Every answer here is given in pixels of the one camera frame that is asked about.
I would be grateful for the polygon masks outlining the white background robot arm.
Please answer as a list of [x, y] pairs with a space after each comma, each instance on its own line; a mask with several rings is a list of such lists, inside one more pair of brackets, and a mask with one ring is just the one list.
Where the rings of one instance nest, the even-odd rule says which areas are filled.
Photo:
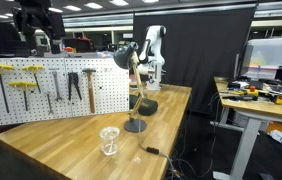
[[163, 25], [152, 25], [146, 29], [145, 41], [139, 55], [138, 70], [141, 75], [147, 75], [148, 90], [160, 90], [160, 82], [165, 70], [162, 69], [165, 59], [161, 55], [162, 38], [166, 34]]

